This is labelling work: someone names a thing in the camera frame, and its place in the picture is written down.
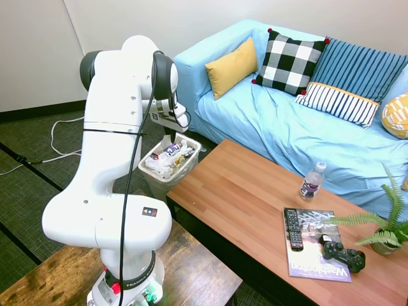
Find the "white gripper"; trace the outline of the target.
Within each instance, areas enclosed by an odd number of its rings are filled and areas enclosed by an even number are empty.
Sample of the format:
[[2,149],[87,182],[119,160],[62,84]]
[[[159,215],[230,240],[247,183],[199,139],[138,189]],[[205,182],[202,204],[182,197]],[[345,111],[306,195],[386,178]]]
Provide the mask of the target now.
[[164,127],[164,133],[170,135],[172,143],[175,142],[176,131],[184,133],[189,127],[187,110],[177,101],[177,98],[154,99],[150,108],[150,118]]

